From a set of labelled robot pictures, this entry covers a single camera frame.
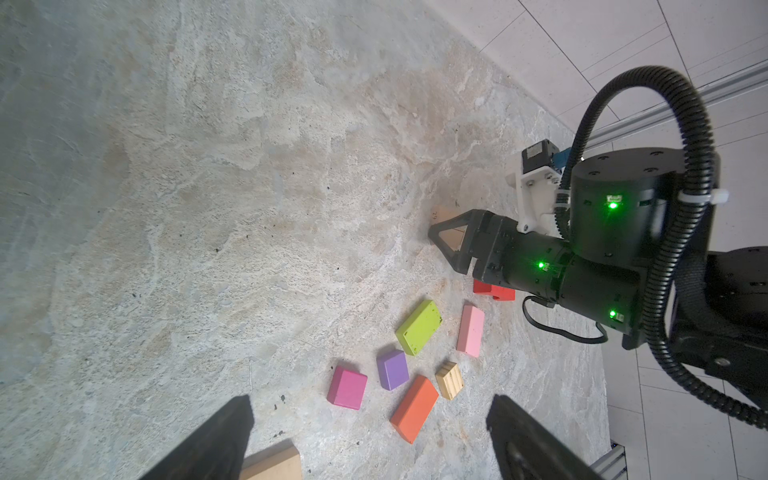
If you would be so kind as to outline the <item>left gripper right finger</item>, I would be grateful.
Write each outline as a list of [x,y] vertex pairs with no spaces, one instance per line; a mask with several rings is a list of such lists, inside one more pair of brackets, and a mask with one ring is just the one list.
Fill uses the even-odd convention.
[[600,479],[589,465],[506,395],[493,397],[486,428],[503,479]]

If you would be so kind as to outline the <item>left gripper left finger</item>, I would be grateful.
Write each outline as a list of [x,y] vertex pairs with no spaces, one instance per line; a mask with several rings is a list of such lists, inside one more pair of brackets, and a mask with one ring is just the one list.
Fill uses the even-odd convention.
[[233,397],[141,479],[238,479],[253,425],[249,396]]

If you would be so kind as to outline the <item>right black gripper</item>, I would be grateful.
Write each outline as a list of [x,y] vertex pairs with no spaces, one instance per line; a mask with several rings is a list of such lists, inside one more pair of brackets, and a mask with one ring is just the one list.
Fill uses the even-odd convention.
[[[557,297],[570,259],[570,248],[557,237],[537,232],[521,233],[517,222],[489,211],[471,209],[450,220],[430,225],[428,238],[438,247],[451,268],[466,275],[472,258],[472,276],[488,284],[538,297]],[[461,249],[452,251],[439,234],[466,226]]]

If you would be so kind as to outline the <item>natural wood long block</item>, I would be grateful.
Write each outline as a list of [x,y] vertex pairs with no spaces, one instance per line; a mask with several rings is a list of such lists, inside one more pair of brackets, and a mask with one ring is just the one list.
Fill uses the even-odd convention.
[[270,446],[244,460],[239,479],[302,480],[300,452],[290,440]]
[[[462,211],[458,208],[438,205],[432,208],[430,224],[435,225],[437,223],[441,223],[457,217],[460,214],[462,214]],[[465,231],[466,226],[462,225],[458,228],[444,230],[439,234],[439,236],[451,248],[452,251],[458,251],[461,249]]]

